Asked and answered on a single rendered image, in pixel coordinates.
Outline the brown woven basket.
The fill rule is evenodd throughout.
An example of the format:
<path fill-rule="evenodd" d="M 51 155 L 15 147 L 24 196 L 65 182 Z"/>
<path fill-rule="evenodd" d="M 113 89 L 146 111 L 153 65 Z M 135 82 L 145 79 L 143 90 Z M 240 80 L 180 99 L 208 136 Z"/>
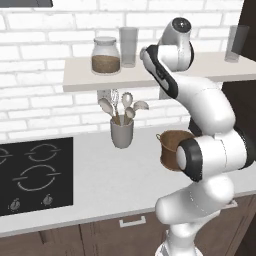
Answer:
<path fill-rule="evenodd" d="M 161 164 L 171 171 L 179 171 L 180 168 L 176 161 L 177 147 L 181 141 L 194 138 L 194 135 L 183 130 L 167 130 L 162 134 L 157 134 L 156 138 L 161 143 Z"/>

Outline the dark wood tall cabinet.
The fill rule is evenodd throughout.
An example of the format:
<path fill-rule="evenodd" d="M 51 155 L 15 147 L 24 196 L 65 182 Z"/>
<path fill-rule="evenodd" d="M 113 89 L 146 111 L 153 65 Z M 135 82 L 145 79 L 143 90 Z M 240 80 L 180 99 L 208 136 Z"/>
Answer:
<path fill-rule="evenodd" d="M 239 24 L 250 27 L 242 56 L 256 62 L 256 0 L 244 0 Z M 222 90 L 234 109 L 236 125 L 256 141 L 256 79 L 225 82 Z"/>

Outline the grey utensil pot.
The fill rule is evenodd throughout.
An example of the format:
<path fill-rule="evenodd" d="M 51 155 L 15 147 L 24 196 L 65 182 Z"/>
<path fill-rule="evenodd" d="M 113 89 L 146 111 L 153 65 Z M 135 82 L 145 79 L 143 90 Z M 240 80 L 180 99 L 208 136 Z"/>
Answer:
<path fill-rule="evenodd" d="M 134 121 L 124 125 L 124 116 L 120 116 L 120 125 L 117 125 L 113 119 L 110 120 L 111 139 L 115 147 L 124 149 L 130 146 L 133 140 Z"/>

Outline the pale wooden spoon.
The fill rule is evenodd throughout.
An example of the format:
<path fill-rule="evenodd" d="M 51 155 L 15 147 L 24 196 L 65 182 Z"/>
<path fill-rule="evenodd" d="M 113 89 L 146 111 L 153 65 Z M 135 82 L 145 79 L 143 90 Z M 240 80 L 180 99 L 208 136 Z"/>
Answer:
<path fill-rule="evenodd" d="M 126 124 L 129 124 L 130 120 L 135 117 L 135 111 L 131 107 L 127 107 L 125 110 L 125 114 L 127 116 L 126 118 Z"/>
<path fill-rule="evenodd" d="M 145 101 L 137 101 L 133 105 L 133 110 L 137 111 L 139 109 L 141 109 L 141 110 L 148 110 L 149 109 L 149 105 Z"/>
<path fill-rule="evenodd" d="M 122 103 L 123 103 L 124 109 L 126 110 L 127 107 L 131 107 L 132 102 L 133 102 L 132 94 L 129 92 L 125 92 L 122 95 Z"/>
<path fill-rule="evenodd" d="M 110 102 L 106 98 L 101 98 L 98 101 L 98 104 L 100 105 L 100 107 L 102 108 L 102 110 L 105 113 L 109 114 L 111 117 L 114 116 L 114 114 L 113 114 L 113 107 L 112 107 L 112 105 L 110 104 Z"/>

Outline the metal whisk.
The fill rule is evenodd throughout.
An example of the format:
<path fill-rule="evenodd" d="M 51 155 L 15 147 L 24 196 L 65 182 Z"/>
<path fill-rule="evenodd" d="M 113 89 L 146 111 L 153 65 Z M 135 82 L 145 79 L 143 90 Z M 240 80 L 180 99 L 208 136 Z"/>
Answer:
<path fill-rule="evenodd" d="M 118 116 L 118 102 L 119 102 L 119 93 L 117 89 L 111 89 L 111 102 L 113 104 L 115 115 Z"/>

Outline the glass jar with brown contents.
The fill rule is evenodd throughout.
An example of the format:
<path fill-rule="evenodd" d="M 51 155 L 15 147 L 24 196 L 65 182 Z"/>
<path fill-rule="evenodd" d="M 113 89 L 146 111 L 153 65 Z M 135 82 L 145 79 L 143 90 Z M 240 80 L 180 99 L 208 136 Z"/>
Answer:
<path fill-rule="evenodd" d="M 98 74 L 113 74 L 120 70 L 120 54 L 115 37 L 95 37 L 91 55 L 92 70 Z"/>

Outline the tall clear glass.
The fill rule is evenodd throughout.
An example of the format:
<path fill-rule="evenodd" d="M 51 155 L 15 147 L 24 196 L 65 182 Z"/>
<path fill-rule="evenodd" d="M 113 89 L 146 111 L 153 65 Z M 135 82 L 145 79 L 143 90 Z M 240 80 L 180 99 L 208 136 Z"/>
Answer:
<path fill-rule="evenodd" d="M 247 25 L 232 25 L 229 30 L 225 61 L 237 63 L 240 58 L 250 27 Z"/>
<path fill-rule="evenodd" d="M 132 68 L 136 63 L 138 29 L 136 27 L 121 27 L 119 29 L 121 65 Z"/>

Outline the black hob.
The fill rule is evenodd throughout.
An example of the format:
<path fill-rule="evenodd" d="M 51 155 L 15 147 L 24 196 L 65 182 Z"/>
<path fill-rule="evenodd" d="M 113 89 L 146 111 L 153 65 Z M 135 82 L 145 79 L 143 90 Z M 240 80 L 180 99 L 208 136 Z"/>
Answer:
<path fill-rule="evenodd" d="M 72 204 L 72 137 L 0 144 L 0 216 Z"/>

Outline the grey hob knob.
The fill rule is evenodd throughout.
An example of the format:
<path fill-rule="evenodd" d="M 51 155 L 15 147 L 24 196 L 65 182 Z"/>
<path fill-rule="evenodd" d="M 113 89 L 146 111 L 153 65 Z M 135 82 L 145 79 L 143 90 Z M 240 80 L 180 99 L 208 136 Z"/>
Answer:
<path fill-rule="evenodd" d="M 47 194 L 42 201 L 44 206 L 49 206 L 53 202 L 53 197 L 50 194 Z"/>

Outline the dark wood drawer front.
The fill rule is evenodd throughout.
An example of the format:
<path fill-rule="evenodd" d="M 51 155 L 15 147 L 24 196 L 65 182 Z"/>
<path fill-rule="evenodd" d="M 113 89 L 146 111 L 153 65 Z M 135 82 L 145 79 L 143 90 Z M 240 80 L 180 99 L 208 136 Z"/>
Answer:
<path fill-rule="evenodd" d="M 120 219 L 134 221 L 142 215 L 146 224 L 120 228 Z M 151 212 L 81 224 L 80 229 L 86 256 L 155 256 L 168 227 Z"/>
<path fill-rule="evenodd" d="M 234 199 L 238 207 L 226 208 L 197 233 L 196 247 L 203 256 L 235 256 L 254 215 L 256 195 Z"/>

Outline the dark wood cupboard door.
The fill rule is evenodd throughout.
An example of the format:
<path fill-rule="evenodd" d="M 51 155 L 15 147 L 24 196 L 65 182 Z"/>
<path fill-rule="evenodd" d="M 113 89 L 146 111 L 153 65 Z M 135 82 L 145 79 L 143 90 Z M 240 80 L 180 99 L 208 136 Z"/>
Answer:
<path fill-rule="evenodd" d="M 0 256 L 84 256 L 77 225 L 0 238 Z"/>

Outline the grey range hood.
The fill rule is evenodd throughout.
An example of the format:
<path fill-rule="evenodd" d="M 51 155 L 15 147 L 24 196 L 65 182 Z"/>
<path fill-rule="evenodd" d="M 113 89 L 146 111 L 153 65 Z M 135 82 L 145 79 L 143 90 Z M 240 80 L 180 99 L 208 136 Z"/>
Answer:
<path fill-rule="evenodd" d="M 0 0 L 0 8 L 53 7 L 52 0 Z"/>

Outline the pale wall shelf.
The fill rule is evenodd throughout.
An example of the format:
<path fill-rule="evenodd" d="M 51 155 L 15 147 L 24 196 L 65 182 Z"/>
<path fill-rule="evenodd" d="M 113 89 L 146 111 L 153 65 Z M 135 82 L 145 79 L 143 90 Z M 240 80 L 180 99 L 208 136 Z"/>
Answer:
<path fill-rule="evenodd" d="M 196 53 L 193 64 L 181 75 L 207 77 L 214 82 L 256 79 L 256 62 L 241 56 L 237 63 L 224 60 L 223 52 Z M 157 83 L 145 70 L 140 58 L 134 68 L 122 68 L 116 74 L 94 74 L 90 58 L 70 58 L 65 61 L 63 90 L 65 92 L 94 91 L 134 87 L 152 87 Z"/>

